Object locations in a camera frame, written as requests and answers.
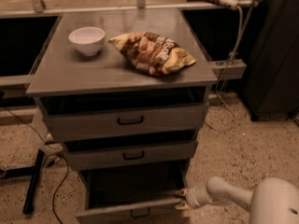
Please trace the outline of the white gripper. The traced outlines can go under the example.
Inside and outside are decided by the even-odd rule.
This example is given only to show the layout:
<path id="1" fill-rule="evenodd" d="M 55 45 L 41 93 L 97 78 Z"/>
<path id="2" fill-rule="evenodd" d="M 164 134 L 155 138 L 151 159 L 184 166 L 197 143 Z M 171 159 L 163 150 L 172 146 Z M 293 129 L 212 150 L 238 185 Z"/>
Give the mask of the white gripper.
<path id="1" fill-rule="evenodd" d="M 176 190 L 175 195 L 178 197 L 186 196 L 186 202 L 182 201 L 175 206 L 177 210 L 197 209 L 213 202 L 205 186 Z"/>

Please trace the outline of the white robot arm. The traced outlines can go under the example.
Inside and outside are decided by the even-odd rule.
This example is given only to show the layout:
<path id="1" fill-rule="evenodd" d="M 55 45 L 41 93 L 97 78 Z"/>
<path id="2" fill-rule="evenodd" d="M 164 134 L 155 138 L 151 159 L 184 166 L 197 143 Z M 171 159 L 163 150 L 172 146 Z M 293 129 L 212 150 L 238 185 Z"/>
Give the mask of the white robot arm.
<path id="1" fill-rule="evenodd" d="M 249 191 L 213 176 L 204 186 L 184 188 L 176 194 L 182 199 L 177 209 L 235 203 L 249 212 L 249 224 L 299 224 L 299 188 L 275 177 Z"/>

